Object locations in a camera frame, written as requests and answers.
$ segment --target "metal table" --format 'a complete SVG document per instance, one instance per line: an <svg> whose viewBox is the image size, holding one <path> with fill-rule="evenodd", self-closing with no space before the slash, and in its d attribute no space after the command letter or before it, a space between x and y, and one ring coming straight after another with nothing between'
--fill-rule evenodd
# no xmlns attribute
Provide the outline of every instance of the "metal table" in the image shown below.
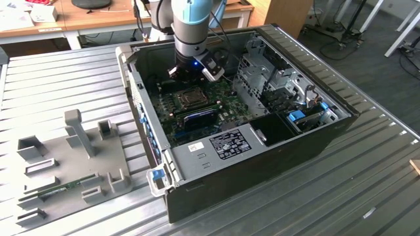
<svg viewBox="0 0 420 236"><path fill-rule="evenodd" d="M150 195L148 162L118 77L114 46L12 58L1 70L0 229L14 234L13 154L20 132L40 139L60 109L78 108L85 128L102 118L118 124L130 193L28 231L24 235L417 235L420 177L409 159L418 136L280 30L262 28L362 112L318 157L189 218L168 223L165 203Z"/></svg>

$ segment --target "white table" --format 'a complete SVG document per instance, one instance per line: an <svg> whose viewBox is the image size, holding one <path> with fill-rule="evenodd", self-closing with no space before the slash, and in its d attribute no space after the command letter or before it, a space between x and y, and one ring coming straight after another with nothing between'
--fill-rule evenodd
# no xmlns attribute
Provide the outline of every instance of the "white table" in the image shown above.
<svg viewBox="0 0 420 236"><path fill-rule="evenodd" d="M396 50L396 48L401 45L402 40L405 39L408 33L412 31L412 29L414 28L416 24L420 21L420 0L414 0L417 2L417 5L414 6L413 10L410 11L410 13L408 14L408 16L405 17L400 27L397 28L396 31L401 31L401 29L404 28L404 26L406 25L408 21L412 19L413 15L414 18L412 19L412 22L409 23L409 25L406 26L405 30L402 31L400 37L396 39L396 41L393 42L390 48L388 49L386 53L385 53L385 57L389 57L390 54L393 53L393 51Z"/></svg>

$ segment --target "paper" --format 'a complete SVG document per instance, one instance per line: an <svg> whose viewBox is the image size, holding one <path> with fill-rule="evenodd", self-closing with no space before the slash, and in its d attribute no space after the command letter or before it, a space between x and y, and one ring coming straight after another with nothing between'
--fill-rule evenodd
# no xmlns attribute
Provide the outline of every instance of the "paper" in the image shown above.
<svg viewBox="0 0 420 236"><path fill-rule="evenodd" d="M29 13L18 10L0 11L0 22L6 22L6 24L0 24L0 31L21 29L33 26Z"/></svg>

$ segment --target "green circuit board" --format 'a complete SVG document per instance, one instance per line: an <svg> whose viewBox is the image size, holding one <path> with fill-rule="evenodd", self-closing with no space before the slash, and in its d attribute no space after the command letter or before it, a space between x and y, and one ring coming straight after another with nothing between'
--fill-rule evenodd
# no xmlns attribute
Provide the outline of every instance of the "green circuit board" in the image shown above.
<svg viewBox="0 0 420 236"><path fill-rule="evenodd" d="M236 127L252 119L248 106L232 91L232 85L222 80L218 83L205 83L186 90L150 96L172 147L213 135L222 129ZM190 94L200 97L200 99L194 99L194 103L186 101ZM216 122L210 126L185 132L182 128L184 118L209 110L217 111Z"/></svg>

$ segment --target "floor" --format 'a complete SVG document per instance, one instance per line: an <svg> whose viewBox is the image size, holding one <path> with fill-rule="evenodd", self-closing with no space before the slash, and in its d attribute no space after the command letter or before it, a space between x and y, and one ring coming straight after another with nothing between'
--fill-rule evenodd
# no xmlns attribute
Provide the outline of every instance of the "floor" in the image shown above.
<svg viewBox="0 0 420 236"><path fill-rule="evenodd" d="M356 2L357 1L353 1L346 15L342 18L344 20L348 20L352 15L356 9ZM325 4L326 0L316 0L316 7L325 9ZM332 16L338 5L340 1L336 1L325 22L332 22ZM369 6L365 6L362 9L358 21L356 22L356 29L360 28L370 10L372 8ZM420 132L420 81L401 69L398 64L398 52L396 52L390 58L384 57L389 45L398 36L394 29L400 23L401 20L398 18L380 12L364 34L364 44L357 51L341 61L330 60L320 55L321 46L332 42L332 38L309 31L298 37L298 40L401 121L414 131ZM132 30L114 32L112 38L110 35L110 32L89 35L90 38L88 37L88 42L93 41L96 44L129 42ZM412 40L417 35L418 33L414 31L408 39ZM337 50L336 45L325 48L328 55L334 58L338 58L350 50L353 50L352 46L341 52ZM0 61L5 60L4 58L4 54L1 54L0 50ZM409 63L406 61L402 62L412 73L417 73Z"/></svg>

